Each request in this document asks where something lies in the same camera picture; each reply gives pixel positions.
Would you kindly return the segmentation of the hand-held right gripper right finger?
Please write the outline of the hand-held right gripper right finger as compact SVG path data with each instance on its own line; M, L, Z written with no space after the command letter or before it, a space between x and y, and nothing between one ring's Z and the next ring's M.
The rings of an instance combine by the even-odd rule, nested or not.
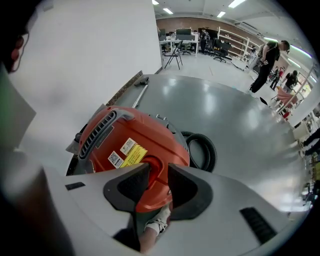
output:
M170 164L173 210L154 256L264 256L289 237L287 215L243 183Z

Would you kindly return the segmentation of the white bin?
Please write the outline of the white bin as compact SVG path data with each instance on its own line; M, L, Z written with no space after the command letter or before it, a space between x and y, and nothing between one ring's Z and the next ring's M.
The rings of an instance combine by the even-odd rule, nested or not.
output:
M308 126L305 121L302 121L300 125L293 131L293 136L296 140L304 140L310 135Z

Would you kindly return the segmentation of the person's left leg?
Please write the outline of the person's left leg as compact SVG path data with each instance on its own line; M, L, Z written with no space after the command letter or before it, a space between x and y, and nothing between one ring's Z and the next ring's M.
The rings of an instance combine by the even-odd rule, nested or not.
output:
M44 167L0 148L0 256L75 256Z

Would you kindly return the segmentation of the white shelf unit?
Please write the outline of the white shelf unit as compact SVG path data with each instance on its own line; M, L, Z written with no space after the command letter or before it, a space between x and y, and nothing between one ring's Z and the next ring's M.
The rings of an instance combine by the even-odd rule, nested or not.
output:
M249 54L248 50L252 49L250 47L249 37L243 37L234 32L223 29L220 26L217 28L217 37L223 43L230 44L228 52L232 57L236 57L241 61L245 61L247 59L247 55Z

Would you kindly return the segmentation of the white office desk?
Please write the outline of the white office desk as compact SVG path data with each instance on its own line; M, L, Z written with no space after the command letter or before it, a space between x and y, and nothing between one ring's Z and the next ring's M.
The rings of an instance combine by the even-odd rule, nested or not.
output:
M173 53L175 44L178 44L179 42L182 42L182 44L196 44L195 47L195 57L198 57L198 51L199 51L199 35L191 33L188 34L177 34L175 36L165 36L161 35L159 38L159 43L161 45L168 44L169 45L169 53Z

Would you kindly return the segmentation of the orange chair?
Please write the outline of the orange chair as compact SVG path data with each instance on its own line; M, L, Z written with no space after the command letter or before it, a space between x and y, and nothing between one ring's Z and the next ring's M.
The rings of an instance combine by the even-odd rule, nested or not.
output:
M286 105L289 100L294 96L293 93L288 93L284 91L284 89L280 86L276 86L277 90L277 95L273 98L275 100L275 107L280 108L284 105ZM304 97L298 93L292 100L291 102L288 103L286 108L288 109L294 109L296 108L299 104L302 103L304 100Z

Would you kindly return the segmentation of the black folding chair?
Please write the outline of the black folding chair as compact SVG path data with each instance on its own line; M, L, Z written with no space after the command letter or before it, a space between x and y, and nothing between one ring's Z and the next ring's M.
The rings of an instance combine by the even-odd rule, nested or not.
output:
M167 52L164 55L165 57L168 57L168 60L167 60L167 62L165 64L165 66L164 66L165 69L175 59L176 63L177 63L177 66L178 66L178 69L180 70L180 66L183 65L182 58L181 58L181 53L180 53L180 49L181 49L182 44L183 44L183 41L182 40L179 41L179 43L175 46L175 48L174 48L174 50L172 52Z

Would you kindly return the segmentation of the red vacuum cleaner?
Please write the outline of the red vacuum cleaner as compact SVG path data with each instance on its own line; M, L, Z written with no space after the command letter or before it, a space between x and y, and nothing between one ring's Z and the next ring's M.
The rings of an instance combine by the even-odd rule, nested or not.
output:
M76 170L85 174L149 164L147 187L136 206L139 213L172 201L169 164L190 165L184 136L166 118L115 105L101 106L67 150L77 156Z

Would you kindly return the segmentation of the person's beige shirt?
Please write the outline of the person's beige shirt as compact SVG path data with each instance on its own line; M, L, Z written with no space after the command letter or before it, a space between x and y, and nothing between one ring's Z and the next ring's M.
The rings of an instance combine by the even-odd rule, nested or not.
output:
M0 62L0 149L19 147L35 116L35 110L13 86Z

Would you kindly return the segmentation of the metal vacuum wand with nozzle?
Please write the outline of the metal vacuum wand with nozzle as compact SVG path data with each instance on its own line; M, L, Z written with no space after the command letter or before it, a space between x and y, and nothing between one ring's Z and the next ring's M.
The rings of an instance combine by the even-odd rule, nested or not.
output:
M150 78L147 76L147 77L139 80L138 82L136 82L136 83L134 84L135 87L141 87L141 86L143 86L143 89L142 89L142 91L140 92L140 94L138 95L138 97L137 97L137 99L135 100L134 104L132 105L132 108L135 109L135 108L138 107L138 105L139 105L139 103L140 103L140 101L141 101L144 93L146 92L146 90L147 90L147 88L148 88L148 86L149 86L149 79L150 79Z

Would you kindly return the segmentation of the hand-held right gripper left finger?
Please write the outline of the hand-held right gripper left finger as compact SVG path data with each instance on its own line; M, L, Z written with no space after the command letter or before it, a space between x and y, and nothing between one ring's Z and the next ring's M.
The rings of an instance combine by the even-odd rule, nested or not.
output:
M140 256L114 237L134 228L136 203L121 185L133 182L129 191L144 190L149 165L135 164L106 172L61 176L44 171L56 212L68 235L74 256Z

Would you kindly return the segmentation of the person's left white shoe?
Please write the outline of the person's left white shoe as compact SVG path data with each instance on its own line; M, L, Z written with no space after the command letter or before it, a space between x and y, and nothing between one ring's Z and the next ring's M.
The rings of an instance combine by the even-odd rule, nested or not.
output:
M155 215L151 220L149 220L145 228L152 229L157 235L163 233L168 227L168 218L171 215L171 210L168 205L161 208L157 215Z

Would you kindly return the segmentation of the black office chair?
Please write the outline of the black office chair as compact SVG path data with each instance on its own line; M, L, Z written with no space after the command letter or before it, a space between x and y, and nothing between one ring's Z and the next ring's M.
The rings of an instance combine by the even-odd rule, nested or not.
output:
M231 48L230 43L221 42L220 40L215 41L216 49L214 50L215 57L214 60L219 60L220 62L227 62L226 59L230 59L228 57L229 49Z

